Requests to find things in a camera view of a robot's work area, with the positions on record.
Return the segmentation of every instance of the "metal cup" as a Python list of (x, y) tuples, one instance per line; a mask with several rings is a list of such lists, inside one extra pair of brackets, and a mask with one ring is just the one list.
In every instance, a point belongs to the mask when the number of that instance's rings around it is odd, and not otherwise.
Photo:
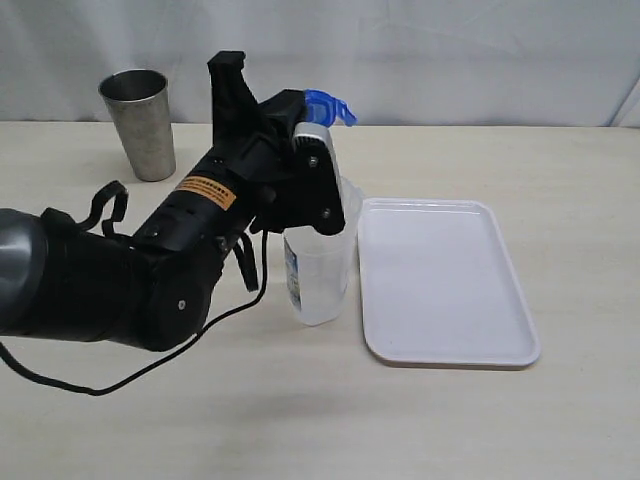
[(133, 172), (145, 182), (176, 171), (167, 83), (153, 70), (127, 70), (99, 87)]

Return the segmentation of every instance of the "white tray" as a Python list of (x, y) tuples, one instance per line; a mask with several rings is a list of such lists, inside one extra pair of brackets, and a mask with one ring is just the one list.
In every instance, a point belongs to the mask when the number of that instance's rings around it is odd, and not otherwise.
[(370, 198), (358, 244), (364, 336), (385, 363), (523, 368), (540, 356), (488, 207)]

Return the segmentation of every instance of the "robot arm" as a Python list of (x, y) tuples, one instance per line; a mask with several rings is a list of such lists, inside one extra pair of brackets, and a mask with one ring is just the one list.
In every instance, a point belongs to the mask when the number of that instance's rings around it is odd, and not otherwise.
[[(245, 230), (344, 228), (328, 129), (305, 122), (305, 94), (258, 103), (242, 77), (245, 55), (209, 63), (213, 148), (132, 236), (117, 234), (127, 206), (118, 182), (93, 199), (87, 220), (47, 209), (0, 209), (0, 335), (111, 340), (152, 351), (200, 332), (211, 293), (233, 251), (258, 289)], [(103, 235), (91, 233), (114, 199)]]

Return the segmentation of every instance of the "black cable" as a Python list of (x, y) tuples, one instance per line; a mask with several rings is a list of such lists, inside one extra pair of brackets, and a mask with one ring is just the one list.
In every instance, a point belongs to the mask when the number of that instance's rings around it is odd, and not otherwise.
[(61, 390), (66, 390), (68, 392), (73, 392), (73, 393), (83, 393), (85, 395), (90, 395), (92, 397), (101, 397), (103, 395), (108, 395), (109, 393), (113, 393), (116, 390), (119, 390), (122, 387), (129, 385), (131, 382), (133, 382), (134, 380), (137, 380), (138, 378), (149, 373), (150, 371), (155, 370), (156, 368), (164, 365), (167, 362), (170, 362), (171, 360), (178, 357), (179, 355), (182, 355), (184, 352), (186, 352), (191, 347), (193, 347), (204, 336), (204, 334), (207, 333), (207, 331), (211, 327), (213, 327), (216, 323), (232, 315), (235, 315), (236, 313), (240, 313), (244, 310), (248, 310), (249, 308), (256, 306), (260, 302), (260, 300), (262, 300), (262, 297), (264, 297), (264, 294), (267, 291), (267, 277), (268, 277), (267, 275), (267, 238), (268, 238), (268, 232), (267, 230), (265, 230), (262, 232), (262, 285), (260, 286), (260, 291), (258, 292), (258, 295), (256, 295), (256, 297), (253, 300), (251, 300), (248, 303), (245, 303), (244, 305), (240, 305), (239, 307), (232, 308), (231, 310), (228, 310), (225, 313), (218, 315), (212, 320), (209, 320), (209, 322), (207, 322), (205, 326), (202, 327), (202, 330), (200, 330), (191, 340), (189, 340), (189, 342), (185, 343), (183, 346), (181, 346), (177, 350), (174, 350), (173, 352), (166, 355), (165, 357), (162, 357), (161, 359), (151, 363), (150, 365), (147, 365), (146, 367), (138, 370), (132, 375), (129, 375), (128, 377), (119, 381), (118, 383), (111, 385), (110, 387), (100, 388), (100, 389), (83, 387), (81, 385), (67, 383), (62, 380), (57, 380), (55, 378), (50, 378), (50, 377), (46, 377), (44, 375), (35, 373), (29, 370), (24, 365), (22, 365), (20, 362), (18, 362), (18, 360), (16, 360), (16, 358), (9, 352), (9, 350), (7, 350), (7, 348), (2, 344), (2, 342), (0, 342), (0, 358), (15, 373), (17, 373), (21, 377), (26, 378), (27, 380), (30, 380), (34, 383), (38, 383), (40, 385), (59, 388)]

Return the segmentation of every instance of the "white backdrop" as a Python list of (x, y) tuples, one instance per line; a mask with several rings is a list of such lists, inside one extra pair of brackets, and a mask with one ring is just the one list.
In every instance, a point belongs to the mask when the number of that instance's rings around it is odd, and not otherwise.
[(0, 119), (107, 120), (99, 81), (150, 67), (206, 122), (220, 49), (363, 123), (640, 126), (640, 0), (0, 0)]

